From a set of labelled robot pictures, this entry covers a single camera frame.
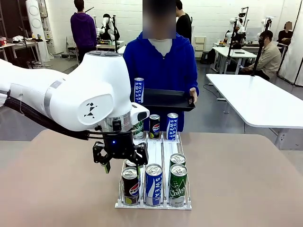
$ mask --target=blue and white can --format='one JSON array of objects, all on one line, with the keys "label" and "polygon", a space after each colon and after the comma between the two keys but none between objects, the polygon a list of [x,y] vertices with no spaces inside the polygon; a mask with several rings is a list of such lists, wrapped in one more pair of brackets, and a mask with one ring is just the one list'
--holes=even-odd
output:
[{"label": "blue and white can", "polygon": [[162,167],[158,164],[149,164],[145,168],[145,198],[148,206],[161,204]]},{"label": "blue and white can", "polygon": [[178,131],[178,114],[170,113],[167,115],[166,139],[175,140]]},{"label": "blue and white can", "polygon": [[144,79],[135,78],[134,79],[134,102],[142,104],[144,97]]}]

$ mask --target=blue hoodie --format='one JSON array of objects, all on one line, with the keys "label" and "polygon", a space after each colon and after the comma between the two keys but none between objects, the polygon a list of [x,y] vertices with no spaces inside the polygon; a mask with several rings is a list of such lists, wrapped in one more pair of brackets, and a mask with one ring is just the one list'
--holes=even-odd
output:
[{"label": "blue hoodie", "polygon": [[97,45],[96,27],[90,15],[74,13],[71,17],[71,31],[79,49],[92,48]]},{"label": "blue hoodie", "polygon": [[[189,92],[195,87],[199,94],[193,46],[188,39],[178,34],[176,39],[172,40],[170,52],[163,57],[148,39],[143,39],[141,33],[126,46],[124,59],[131,85],[134,84],[134,79],[139,77],[144,79],[144,88]],[[161,131],[166,131],[169,113],[171,112],[151,112],[160,115]],[[184,113],[177,114],[178,131],[183,131]],[[144,130],[149,130],[148,119],[144,121]]]}]

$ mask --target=purple hoodie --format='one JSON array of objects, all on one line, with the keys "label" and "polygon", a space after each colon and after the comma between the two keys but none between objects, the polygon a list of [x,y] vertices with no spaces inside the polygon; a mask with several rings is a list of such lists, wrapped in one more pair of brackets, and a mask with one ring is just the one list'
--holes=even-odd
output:
[{"label": "purple hoodie", "polygon": [[71,17],[71,31],[78,48],[91,48],[97,45],[95,23],[90,15],[74,13]]}]

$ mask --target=can rack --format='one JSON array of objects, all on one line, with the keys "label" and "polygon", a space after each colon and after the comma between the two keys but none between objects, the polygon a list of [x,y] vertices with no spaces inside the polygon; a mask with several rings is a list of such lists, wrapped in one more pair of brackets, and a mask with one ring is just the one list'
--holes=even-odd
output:
[{"label": "can rack", "polygon": [[141,187],[139,189],[139,201],[138,204],[130,206],[125,204],[124,198],[124,188],[123,188],[123,180],[122,180],[122,171],[125,167],[125,161],[123,162],[120,182],[119,182],[119,193],[118,200],[115,204],[116,208],[126,208],[126,209],[163,209],[163,210],[191,210],[191,198],[190,198],[190,182],[187,174],[187,182],[186,182],[186,193],[184,197],[184,203],[181,207],[173,207],[169,204],[169,162],[170,156],[175,153],[180,153],[184,155],[182,141],[180,133],[178,133],[176,140],[167,140],[165,139],[165,133],[161,133],[159,139],[150,139],[148,137],[148,133],[144,133],[145,137],[141,140],[134,140],[134,144],[137,145],[139,143],[145,142],[147,145],[147,151],[149,155],[148,164],[156,163],[162,167],[163,177],[162,177],[162,193],[161,193],[161,201],[160,205],[156,207],[151,207],[146,205],[145,198],[145,167],[141,168]]}]

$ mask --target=black logo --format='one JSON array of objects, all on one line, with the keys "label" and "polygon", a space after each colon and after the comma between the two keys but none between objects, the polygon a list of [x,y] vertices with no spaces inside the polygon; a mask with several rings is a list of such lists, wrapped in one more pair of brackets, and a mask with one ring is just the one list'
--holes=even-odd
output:
[{"label": "black logo", "polygon": [[86,115],[84,115],[84,117],[86,117],[86,116],[92,116],[93,117],[93,119],[95,118],[94,117],[94,115],[93,115],[93,113],[91,112],[93,109],[95,109],[96,107],[98,107],[98,106],[94,106],[93,107],[93,103],[88,103],[86,106],[88,106],[88,105],[90,105],[90,108],[89,108],[89,113],[88,114],[86,114]]}]

